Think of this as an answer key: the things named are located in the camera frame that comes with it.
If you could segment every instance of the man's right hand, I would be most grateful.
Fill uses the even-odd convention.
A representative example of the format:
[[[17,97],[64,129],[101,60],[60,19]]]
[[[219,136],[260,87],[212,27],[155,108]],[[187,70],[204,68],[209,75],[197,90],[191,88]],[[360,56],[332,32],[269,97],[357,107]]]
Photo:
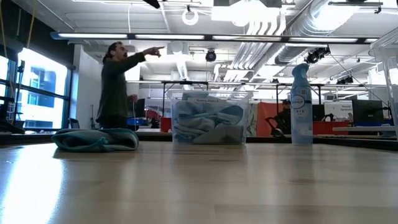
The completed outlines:
[[[158,57],[161,56],[159,50],[163,49],[164,47],[151,47],[149,49],[144,50],[142,53],[145,55],[156,55]]]

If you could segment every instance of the teal towel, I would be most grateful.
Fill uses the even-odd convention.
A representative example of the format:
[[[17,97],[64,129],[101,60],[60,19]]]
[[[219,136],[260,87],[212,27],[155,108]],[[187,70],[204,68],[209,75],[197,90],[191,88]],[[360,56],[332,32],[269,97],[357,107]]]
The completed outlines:
[[[68,152],[133,151],[138,148],[137,135],[123,128],[117,129],[62,129],[51,140],[59,149]]]

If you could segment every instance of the bottle label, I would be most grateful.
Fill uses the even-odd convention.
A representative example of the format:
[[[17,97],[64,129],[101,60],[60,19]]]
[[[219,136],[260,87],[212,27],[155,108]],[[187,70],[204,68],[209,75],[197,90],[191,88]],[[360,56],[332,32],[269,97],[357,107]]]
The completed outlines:
[[[308,117],[308,108],[305,106],[307,91],[298,90],[297,93],[292,97],[292,109],[295,119],[301,121]]]

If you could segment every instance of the sign on wall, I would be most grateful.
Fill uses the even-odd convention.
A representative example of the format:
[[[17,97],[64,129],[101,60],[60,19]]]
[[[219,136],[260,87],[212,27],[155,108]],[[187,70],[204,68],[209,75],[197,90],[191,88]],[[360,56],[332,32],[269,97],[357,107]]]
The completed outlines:
[[[353,114],[352,102],[325,102],[325,114],[333,114],[337,120],[350,119]]]

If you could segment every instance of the man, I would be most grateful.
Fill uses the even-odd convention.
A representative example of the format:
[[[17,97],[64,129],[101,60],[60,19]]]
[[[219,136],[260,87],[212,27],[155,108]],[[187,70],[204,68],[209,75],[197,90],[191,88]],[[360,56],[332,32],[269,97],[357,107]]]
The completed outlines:
[[[290,122],[290,100],[282,101],[283,110],[275,116],[275,120],[278,123],[277,128],[282,130],[284,134],[290,134],[291,122]]]
[[[97,122],[101,128],[126,128],[127,103],[137,96],[127,97],[126,77],[124,72],[145,61],[145,55],[160,57],[159,49],[151,47],[143,52],[127,56],[127,49],[122,42],[111,44],[103,59],[101,72],[101,99],[99,101]]]

